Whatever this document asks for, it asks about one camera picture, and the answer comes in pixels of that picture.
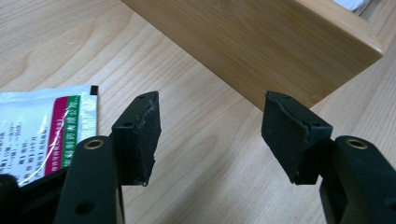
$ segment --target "wood grain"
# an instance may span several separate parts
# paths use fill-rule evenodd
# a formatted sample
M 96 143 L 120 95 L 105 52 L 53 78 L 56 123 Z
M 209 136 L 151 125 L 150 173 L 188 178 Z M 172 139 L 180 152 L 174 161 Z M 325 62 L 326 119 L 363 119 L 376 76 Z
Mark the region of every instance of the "wood grain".
M 312 109 L 334 137 L 365 138 L 396 165 L 396 40 Z M 318 186 L 293 186 L 264 144 L 262 112 L 116 0 L 1 1 L 0 91 L 99 85 L 99 134 L 160 91 L 148 187 L 123 188 L 127 223 L 324 223 Z
M 261 110 L 266 91 L 311 106 L 386 50 L 370 22 L 329 0 L 123 2 Z
M 388 50 L 396 34 L 396 2 L 381 0 L 375 6 L 368 22 L 384 49 Z

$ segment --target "wooden block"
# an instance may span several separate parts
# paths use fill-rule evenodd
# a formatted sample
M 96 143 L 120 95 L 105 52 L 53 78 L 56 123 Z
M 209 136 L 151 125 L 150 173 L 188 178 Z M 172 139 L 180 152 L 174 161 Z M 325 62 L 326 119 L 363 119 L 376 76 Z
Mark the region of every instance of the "wooden block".
M 386 50 L 370 22 L 330 0 L 122 1 L 259 109 L 266 91 L 311 106 Z

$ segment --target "screw hole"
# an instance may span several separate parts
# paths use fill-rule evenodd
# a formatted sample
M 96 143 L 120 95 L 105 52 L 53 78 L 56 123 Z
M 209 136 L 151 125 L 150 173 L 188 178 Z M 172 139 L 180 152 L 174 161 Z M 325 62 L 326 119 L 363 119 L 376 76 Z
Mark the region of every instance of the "screw hole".
M 96 203 L 94 201 L 85 201 L 82 203 L 79 203 L 76 207 L 76 214 L 79 216 L 85 216 L 88 215 L 93 211 L 95 208 Z
M 365 144 L 364 142 L 362 142 L 361 140 L 358 139 L 347 139 L 346 143 L 350 146 L 350 147 L 354 147 L 357 149 L 367 149 L 368 146 L 367 144 Z
M 97 149 L 101 147 L 105 142 L 102 139 L 93 139 L 84 144 L 85 149 Z

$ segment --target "white packet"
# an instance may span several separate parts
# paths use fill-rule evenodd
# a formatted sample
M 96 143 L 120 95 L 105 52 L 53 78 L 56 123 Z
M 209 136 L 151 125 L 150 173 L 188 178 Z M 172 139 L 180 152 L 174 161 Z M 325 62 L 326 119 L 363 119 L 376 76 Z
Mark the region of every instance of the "white packet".
M 0 93 L 0 174 L 23 186 L 68 166 L 96 121 L 96 86 Z

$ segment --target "wooden table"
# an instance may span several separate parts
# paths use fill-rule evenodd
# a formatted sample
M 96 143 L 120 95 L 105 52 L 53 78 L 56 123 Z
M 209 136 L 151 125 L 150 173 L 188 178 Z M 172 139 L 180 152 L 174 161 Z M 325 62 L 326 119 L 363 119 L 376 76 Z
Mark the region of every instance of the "wooden table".
M 396 165 L 396 40 L 312 110 L 333 137 Z M 293 186 L 261 138 L 262 112 L 118 0 L 0 2 L 0 91 L 99 85 L 99 134 L 160 91 L 148 187 L 123 189 L 127 223 L 322 223 L 316 186 Z

